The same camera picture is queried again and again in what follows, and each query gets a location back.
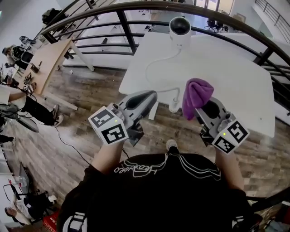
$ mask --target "black t-shirt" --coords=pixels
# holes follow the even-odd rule
[[[231,231],[232,221],[252,214],[246,194],[229,189],[219,169],[197,154],[138,155],[109,175],[93,166],[62,205],[58,231],[75,212],[87,231]]]

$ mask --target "sleeve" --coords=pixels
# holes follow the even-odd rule
[[[80,184],[66,195],[59,211],[57,231],[61,232],[66,220],[75,212],[86,213],[92,197],[106,176],[95,169],[92,165],[85,169],[85,176]]]
[[[246,193],[239,189],[229,190],[230,214],[232,215],[232,231],[250,232],[253,228],[259,226],[262,217],[255,214],[248,203]]]
[[[240,189],[230,189],[229,199],[231,199],[231,213],[234,217],[241,217],[253,214],[252,208],[246,198],[246,193]]]

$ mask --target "white table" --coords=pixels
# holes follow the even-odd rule
[[[219,99],[227,110],[233,112],[248,129],[274,137],[274,95],[270,74],[242,56],[231,53],[217,43],[204,41],[203,36],[192,36],[190,49],[177,57],[159,61],[177,53],[168,34],[145,34],[120,85],[119,92],[131,94],[141,90],[162,90],[180,87],[182,106],[187,80],[197,77],[209,82],[214,88],[213,97]],[[158,101],[169,104],[175,92],[158,93]]]

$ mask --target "shoe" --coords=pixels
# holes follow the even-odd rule
[[[170,147],[178,148],[175,140],[171,139],[166,142],[166,149],[169,150]]]
[[[16,138],[14,137],[12,142],[11,142],[12,146],[15,147],[16,146]]]
[[[58,127],[63,122],[63,115],[59,115],[55,120],[56,122],[54,123],[53,127]]]
[[[48,199],[50,202],[54,202],[57,200],[56,196],[54,196],[54,195],[49,196]]]
[[[53,119],[55,120],[56,119],[56,113],[58,112],[58,105],[55,105],[53,107],[53,111],[51,111],[52,114],[53,114]]]

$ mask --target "security camera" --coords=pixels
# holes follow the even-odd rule
[[[185,49],[190,46],[191,25],[184,17],[175,17],[169,23],[169,35],[174,46]]]

